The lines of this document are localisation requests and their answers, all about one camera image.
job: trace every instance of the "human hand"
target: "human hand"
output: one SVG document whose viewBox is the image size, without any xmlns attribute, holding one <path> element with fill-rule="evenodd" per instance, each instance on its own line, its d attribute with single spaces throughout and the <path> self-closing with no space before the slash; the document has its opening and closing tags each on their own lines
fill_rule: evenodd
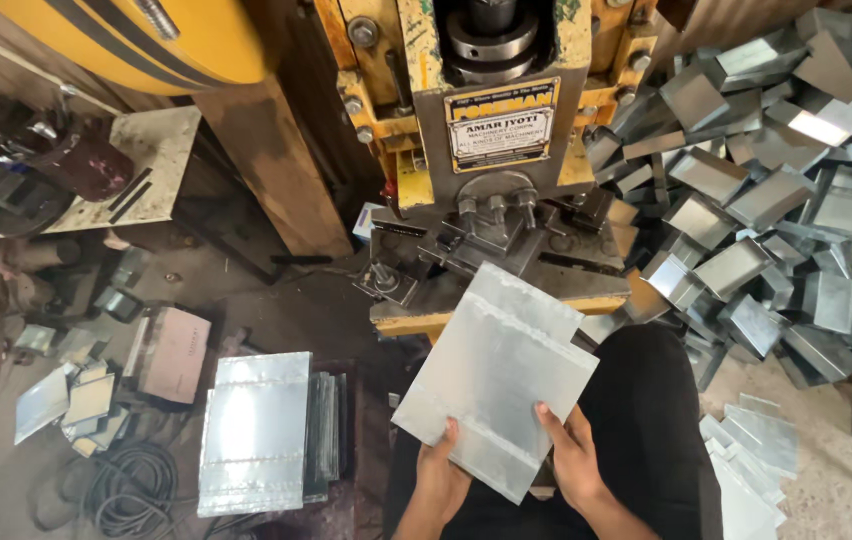
<svg viewBox="0 0 852 540">
<path fill-rule="evenodd" d="M 555 447 L 552 461 L 559 491 L 570 507 L 583 514 L 590 501 L 608 492 L 600 477 L 589 421 L 576 405 L 563 425 L 542 401 L 536 404 L 536 416 Z"/>
<path fill-rule="evenodd" d="M 453 519 L 466 499 L 473 478 L 449 461 L 456 446 L 459 424 L 446 419 L 446 430 L 434 447 L 422 445 L 416 461 L 416 488 L 409 506 L 438 511 L 443 525 Z"/>
</svg>

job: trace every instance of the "wooden table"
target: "wooden table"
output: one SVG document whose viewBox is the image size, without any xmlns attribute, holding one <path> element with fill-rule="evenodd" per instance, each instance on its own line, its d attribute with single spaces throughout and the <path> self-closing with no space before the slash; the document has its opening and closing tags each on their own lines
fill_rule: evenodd
<svg viewBox="0 0 852 540">
<path fill-rule="evenodd" d="M 115 197 L 102 202 L 76 197 L 66 213 L 42 234 L 172 219 L 172 206 L 176 202 L 201 119 L 202 113 L 195 105 L 118 116 L 109 141 L 132 159 L 135 164 L 133 178 L 146 167 L 152 168 L 144 180 L 144 183 L 152 182 L 152 187 L 115 224 L 109 223 L 114 213 L 108 210 Z"/>
<path fill-rule="evenodd" d="M 525 277 L 531 285 L 562 300 L 587 315 L 612 313 L 629 297 L 629 282 L 623 277 L 604 276 L 541 262 Z M 468 280 L 447 272 L 427 280 L 407 307 L 380 301 L 369 310 L 369 319 L 386 337 L 425 334 L 432 343 L 453 316 L 468 287 Z"/>
</svg>

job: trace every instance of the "white label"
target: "white label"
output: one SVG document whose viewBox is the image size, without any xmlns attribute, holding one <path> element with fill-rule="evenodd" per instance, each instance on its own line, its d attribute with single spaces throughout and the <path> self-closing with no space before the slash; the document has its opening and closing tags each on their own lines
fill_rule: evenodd
<svg viewBox="0 0 852 540">
<path fill-rule="evenodd" d="M 463 120 L 449 126 L 453 154 L 458 159 L 545 145 L 551 130 L 551 106 Z"/>
</svg>

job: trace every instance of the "dirty floor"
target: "dirty floor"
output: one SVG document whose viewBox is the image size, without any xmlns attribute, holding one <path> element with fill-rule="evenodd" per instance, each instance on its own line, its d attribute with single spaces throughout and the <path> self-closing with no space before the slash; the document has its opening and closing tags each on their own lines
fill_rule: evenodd
<svg viewBox="0 0 852 540">
<path fill-rule="evenodd" d="M 134 241 L 160 254 L 136 287 L 144 300 L 174 300 L 209 317 L 214 321 L 210 337 L 214 347 L 238 328 L 249 327 L 250 341 L 269 353 L 308 350 L 314 352 L 317 362 L 352 362 L 363 379 L 365 399 L 377 411 L 364 428 L 372 438 L 386 440 L 387 412 L 382 409 L 385 393 L 401 389 L 395 386 L 408 379 L 405 365 L 423 351 L 414 343 L 378 340 L 367 319 L 371 301 L 345 276 L 313 274 L 289 280 L 295 276 L 290 271 L 284 282 L 264 287 L 209 246 L 171 245 L 174 242 L 167 241 L 171 234 L 168 225 L 143 226 L 135 233 L 133 236 L 149 241 Z M 163 276 L 168 272 L 180 274 L 182 281 L 166 282 Z M 120 325 L 103 318 L 93 327 L 113 335 L 105 355 L 124 362 L 135 323 Z M 208 385 L 213 363 L 207 356 L 200 396 Z M 96 538 L 90 529 L 76 528 L 74 523 L 40 532 L 29 517 L 33 508 L 39 510 L 47 526 L 56 526 L 68 522 L 74 513 L 73 507 L 59 502 L 50 481 L 64 463 L 77 456 L 59 429 L 44 428 L 20 446 L 12 446 L 16 398 L 55 365 L 56 360 L 45 360 L 0 372 L 0 539 Z M 740 392 L 779 402 L 783 415 L 799 430 L 799 477 L 782 485 L 787 498 L 780 508 L 789 519 L 780 526 L 779 538 L 852 539 L 852 437 L 847 400 L 830 386 L 795 390 L 777 362 L 747 366 L 728 360 L 709 390 L 700 396 L 702 408 L 720 416 L 722 405 L 734 402 Z M 178 461 L 183 496 L 192 495 L 196 489 L 201 431 L 201 414 L 193 413 L 169 446 Z M 165 443 L 164 436 L 157 435 L 157 441 Z M 375 465 L 365 467 L 371 486 L 355 491 L 337 486 L 338 500 L 315 508 L 316 519 L 295 515 L 278 519 L 307 537 L 352 538 L 352 527 L 347 525 L 352 520 L 352 502 L 365 500 L 373 507 L 384 489 L 387 451 L 380 445 L 364 452 L 367 463 Z M 173 516 L 182 518 L 177 538 L 200 538 L 209 522 L 197 519 L 194 506 L 188 503 L 178 505 Z M 376 537 L 378 516 L 363 514 L 356 519 L 369 533 L 360 536 Z"/>
</svg>

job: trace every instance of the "black pants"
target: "black pants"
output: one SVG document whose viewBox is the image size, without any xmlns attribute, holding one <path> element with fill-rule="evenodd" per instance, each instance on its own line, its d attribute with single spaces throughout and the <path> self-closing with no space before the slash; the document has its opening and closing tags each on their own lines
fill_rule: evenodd
<svg viewBox="0 0 852 540">
<path fill-rule="evenodd" d="M 659 325 L 626 326 L 596 350 L 600 365 L 579 398 L 592 424 L 602 480 L 664 540 L 722 538 L 720 486 L 699 436 L 699 400 L 679 340 Z M 416 484 L 420 443 L 400 429 L 386 491 L 384 538 Z M 473 480 L 446 525 L 450 538 L 596 538 L 561 494 L 516 506 Z"/>
</svg>

